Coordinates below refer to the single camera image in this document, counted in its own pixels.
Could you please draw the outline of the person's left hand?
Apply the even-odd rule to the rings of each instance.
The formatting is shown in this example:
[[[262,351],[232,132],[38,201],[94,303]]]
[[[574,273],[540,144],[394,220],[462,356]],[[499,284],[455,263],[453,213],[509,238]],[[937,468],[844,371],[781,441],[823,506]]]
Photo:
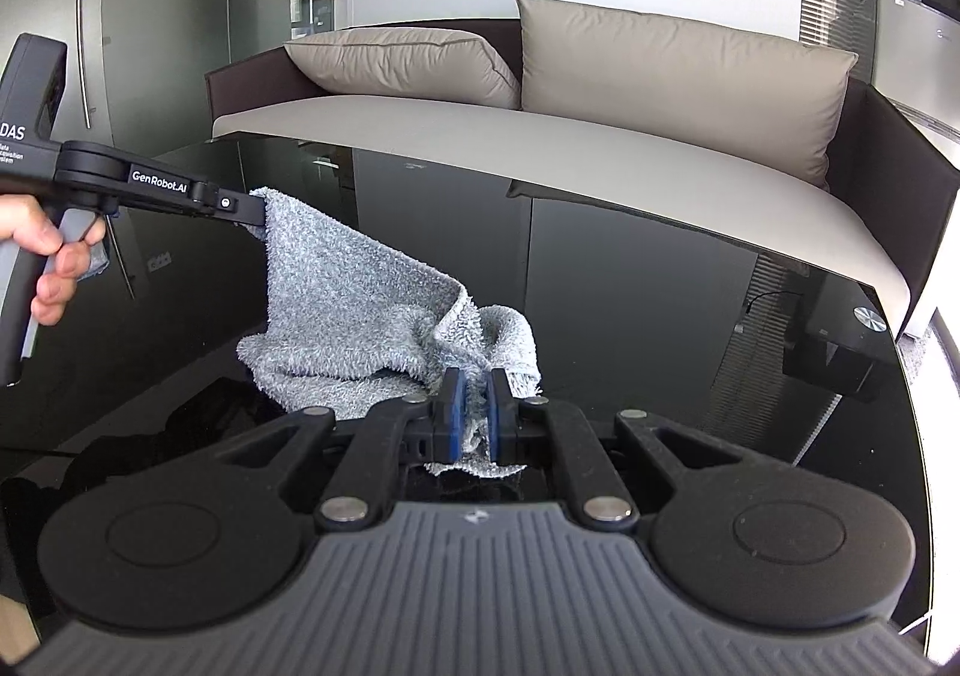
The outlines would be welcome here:
[[[106,237],[106,221],[98,219],[78,242],[64,236],[29,195],[2,196],[2,240],[14,240],[26,252],[44,260],[52,258],[52,270],[37,279],[31,300],[31,315],[39,325],[53,327],[62,320],[76,286],[91,266],[96,245]]]

